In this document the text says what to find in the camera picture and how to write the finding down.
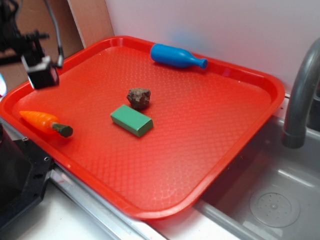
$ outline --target rock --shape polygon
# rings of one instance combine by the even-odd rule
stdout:
[[[142,110],[148,107],[151,91],[145,88],[131,88],[126,98],[135,110]]]

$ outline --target sink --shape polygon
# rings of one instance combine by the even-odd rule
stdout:
[[[240,239],[320,239],[320,134],[289,149],[283,124],[273,116],[195,205]]]

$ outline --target blue bottle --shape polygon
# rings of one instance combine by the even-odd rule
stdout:
[[[168,64],[177,68],[187,68],[195,65],[201,69],[205,69],[208,60],[205,58],[196,58],[189,51],[173,46],[155,44],[150,52],[153,61]]]

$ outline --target green sponge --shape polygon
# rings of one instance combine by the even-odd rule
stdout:
[[[127,105],[122,105],[111,113],[111,119],[114,123],[138,137],[144,135],[154,126],[150,117],[143,115]]]

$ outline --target plastic tray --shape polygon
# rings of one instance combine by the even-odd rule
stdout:
[[[208,59],[178,69],[150,58],[154,43],[118,36],[68,58],[60,86],[27,82],[0,102],[0,115],[56,162],[128,215],[171,216],[191,206],[284,99],[273,76]],[[139,138],[112,122],[130,88],[151,90],[142,113],[154,127]],[[20,110],[42,111],[73,127],[46,135]]]

